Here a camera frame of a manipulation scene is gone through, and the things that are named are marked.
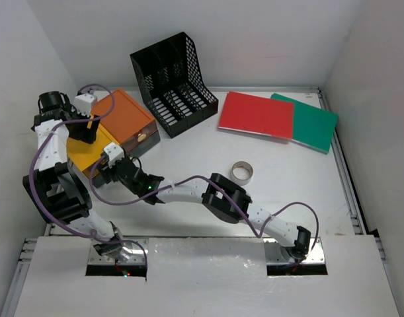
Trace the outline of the green notebook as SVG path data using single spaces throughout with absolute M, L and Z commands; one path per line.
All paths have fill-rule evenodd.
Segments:
M 329 152 L 338 121 L 337 114 L 310 106 L 281 94 L 274 93 L 270 98 L 290 102 L 294 105 L 292 139 L 295 142 L 322 153 Z

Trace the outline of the white tape roll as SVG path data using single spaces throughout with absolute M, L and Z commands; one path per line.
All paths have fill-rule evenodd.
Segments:
M 247 185 L 254 174 L 253 167 L 245 161 L 238 161 L 231 167 L 231 180 L 239 186 Z

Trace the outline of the red notebook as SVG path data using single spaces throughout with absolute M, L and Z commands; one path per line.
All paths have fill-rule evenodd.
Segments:
M 293 103 L 229 92 L 223 104 L 218 127 L 291 139 L 293 125 Z

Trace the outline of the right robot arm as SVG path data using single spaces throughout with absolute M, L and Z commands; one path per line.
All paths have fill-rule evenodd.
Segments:
M 290 203 L 276 213 L 253 202 L 251 196 L 241 186 L 218 173 L 209 178 L 191 176 L 180 182 L 168 182 L 164 177 L 145 173 L 137 158 L 124 157 L 108 160 L 101 157 L 92 168 L 108 184 L 120 182 L 138 198 L 129 201 L 133 204 L 144 201 L 150 205 L 167 203 L 195 203 L 203 205 L 219 220 L 247 225 L 257 238 L 264 234 L 275 239 L 289 258 L 294 262 L 305 260 L 309 253 L 311 232 L 295 223 L 284 221 L 278 215 L 295 205 Z

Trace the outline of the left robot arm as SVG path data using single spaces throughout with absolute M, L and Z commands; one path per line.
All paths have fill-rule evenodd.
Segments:
M 73 100 L 58 91 L 39 96 L 38 114 L 32 125 L 38 150 L 22 184 L 46 222 L 91 239 L 99 256 L 124 264 L 132 247 L 124 242 L 113 223 L 93 210 L 89 192 L 68 163 L 68 138 L 88 145 L 96 140 L 101 120 L 91 116 L 96 103 L 95 96 L 82 92 Z

